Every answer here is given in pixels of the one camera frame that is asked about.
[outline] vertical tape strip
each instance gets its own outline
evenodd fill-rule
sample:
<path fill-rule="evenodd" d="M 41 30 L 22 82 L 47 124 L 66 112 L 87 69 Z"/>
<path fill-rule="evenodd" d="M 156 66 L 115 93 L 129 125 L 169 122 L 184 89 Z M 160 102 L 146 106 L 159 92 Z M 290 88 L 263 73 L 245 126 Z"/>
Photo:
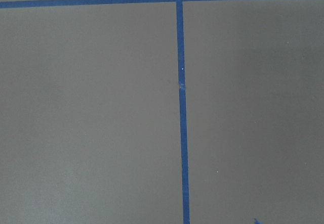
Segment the vertical tape strip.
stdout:
<path fill-rule="evenodd" d="M 183 223 L 190 224 L 187 109 L 186 109 L 186 84 L 185 84 L 185 65 L 184 65 L 184 31 L 183 31 L 182 0 L 176 0 L 176 7 L 177 7 L 179 101 L 180 101 L 180 136 L 181 136 L 181 159 L 182 159 Z"/>

